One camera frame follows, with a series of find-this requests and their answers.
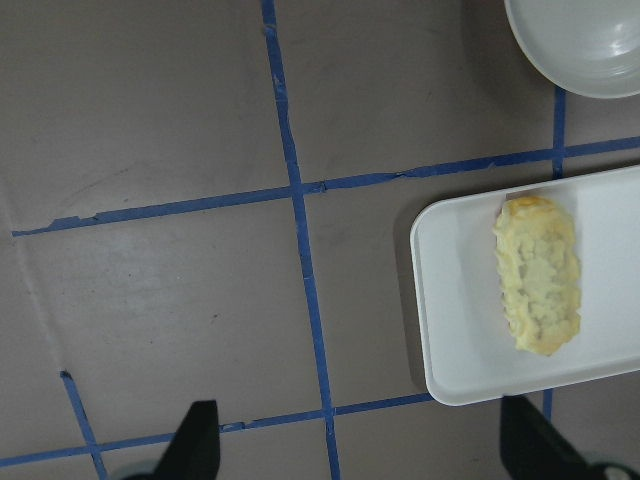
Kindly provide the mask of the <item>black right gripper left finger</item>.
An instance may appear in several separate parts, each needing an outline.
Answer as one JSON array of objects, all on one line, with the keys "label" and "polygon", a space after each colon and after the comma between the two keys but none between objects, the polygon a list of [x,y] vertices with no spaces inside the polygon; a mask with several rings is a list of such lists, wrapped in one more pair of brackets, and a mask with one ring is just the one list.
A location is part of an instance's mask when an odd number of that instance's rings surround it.
[{"label": "black right gripper left finger", "polygon": [[215,400],[194,402],[153,471],[153,479],[214,480],[221,464]]}]

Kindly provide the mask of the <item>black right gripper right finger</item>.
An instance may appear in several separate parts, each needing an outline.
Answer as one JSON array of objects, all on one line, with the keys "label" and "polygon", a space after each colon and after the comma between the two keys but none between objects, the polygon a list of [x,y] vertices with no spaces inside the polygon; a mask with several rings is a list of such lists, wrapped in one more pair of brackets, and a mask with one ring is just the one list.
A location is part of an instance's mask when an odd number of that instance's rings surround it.
[{"label": "black right gripper right finger", "polygon": [[594,479],[584,457],[524,396],[501,399],[499,447],[511,479]]}]

